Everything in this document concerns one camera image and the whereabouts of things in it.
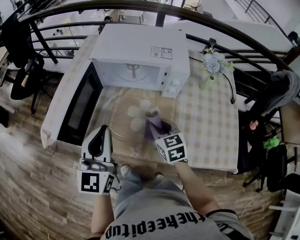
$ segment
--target microwave label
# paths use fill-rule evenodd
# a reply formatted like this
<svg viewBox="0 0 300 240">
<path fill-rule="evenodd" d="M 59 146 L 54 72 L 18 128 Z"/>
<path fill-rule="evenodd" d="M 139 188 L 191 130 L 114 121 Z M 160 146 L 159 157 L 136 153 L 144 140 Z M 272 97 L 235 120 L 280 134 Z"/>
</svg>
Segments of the microwave label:
<svg viewBox="0 0 300 240">
<path fill-rule="evenodd" d="M 163 47 L 151 47 L 151 57 L 172 60 L 172 49 Z"/>
</svg>

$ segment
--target green object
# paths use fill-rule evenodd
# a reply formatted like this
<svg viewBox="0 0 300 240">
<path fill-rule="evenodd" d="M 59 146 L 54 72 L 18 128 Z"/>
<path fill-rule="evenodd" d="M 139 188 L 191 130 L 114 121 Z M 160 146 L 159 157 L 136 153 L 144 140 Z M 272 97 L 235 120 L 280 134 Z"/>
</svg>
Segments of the green object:
<svg viewBox="0 0 300 240">
<path fill-rule="evenodd" d="M 214 83 L 215 78 L 213 76 L 206 77 L 201 83 L 200 83 L 200 89 L 202 91 L 208 90 Z"/>
<path fill-rule="evenodd" d="M 280 141 L 277 136 L 274 136 L 273 138 L 269 138 L 265 143 L 263 143 L 263 148 L 265 148 L 267 151 L 269 151 L 272 148 L 275 148 L 279 146 Z"/>
</svg>

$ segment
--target gray t-shirt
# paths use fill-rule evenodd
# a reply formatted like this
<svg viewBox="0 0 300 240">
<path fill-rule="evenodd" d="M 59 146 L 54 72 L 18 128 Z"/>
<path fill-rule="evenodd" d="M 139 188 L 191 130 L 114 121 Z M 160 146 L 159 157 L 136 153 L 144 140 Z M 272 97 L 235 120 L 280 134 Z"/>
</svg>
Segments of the gray t-shirt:
<svg viewBox="0 0 300 240">
<path fill-rule="evenodd" d="M 253 240 L 234 211 L 203 216 L 170 190 L 144 189 L 121 202 L 115 217 L 101 240 Z"/>
</svg>

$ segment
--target office chair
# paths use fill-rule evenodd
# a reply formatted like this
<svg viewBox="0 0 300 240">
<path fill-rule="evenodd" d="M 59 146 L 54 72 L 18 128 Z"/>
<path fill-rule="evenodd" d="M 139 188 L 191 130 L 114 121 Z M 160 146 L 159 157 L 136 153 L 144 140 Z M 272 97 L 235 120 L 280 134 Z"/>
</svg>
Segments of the office chair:
<svg viewBox="0 0 300 240">
<path fill-rule="evenodd" d="M 265 178 L 267 177 L 267 188 L 270 192 L 287 189 L 297 194 L 300 194 L 300 175 L 291 173 L 287 175 L 287 165 L 294 162 L 296 165 L 298 161 L 298 149 L 294 148 L 294 156 L 287 157 L 286 145 L 279 145 L 273 147 L 268 151 L 266 163 L 260 171 L 248 182 L 244 183 L 246 188 L 255 180 L 261 178 L 261 187 L 256 191 L 260 192 L 263 189 Z"/>
<path fill-rule="evenodd" d="M 20 68 L 15 79 L 4 76 L 4 81 L 13 83 L 10 97 L 13 100 L 23 100 L 33 95 L 31 113 L 34 114 L 36 99 L 40 91 L 52 98 L 43 87 L 56 74 L 48 73 L 43 68 L 45 61 L 42 55 L 35 52 L 30 26 L 20 23 L 16 15 L 3 23 L 1 35 L 2 42 L 9 52 L 8 60 Z"/>
</svg>

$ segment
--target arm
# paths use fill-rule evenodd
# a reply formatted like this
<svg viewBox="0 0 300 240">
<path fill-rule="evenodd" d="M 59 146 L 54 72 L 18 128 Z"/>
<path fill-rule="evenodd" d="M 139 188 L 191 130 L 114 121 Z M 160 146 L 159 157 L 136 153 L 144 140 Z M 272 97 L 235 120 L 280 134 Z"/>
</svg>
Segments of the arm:
<svg viewBox="0 0 300 240">
<path fill-rule="evenodd" d="M 110 195 L 99 195 L 94 200 L 90 237 L 101 237 L 115 220 Z"/>
<path fill-rule="evenodd" d="M 174 165 L 193 209 L 202 215 L 220 209 L 209 189 L 187 163 L 175 162 Z"/>
</svg>

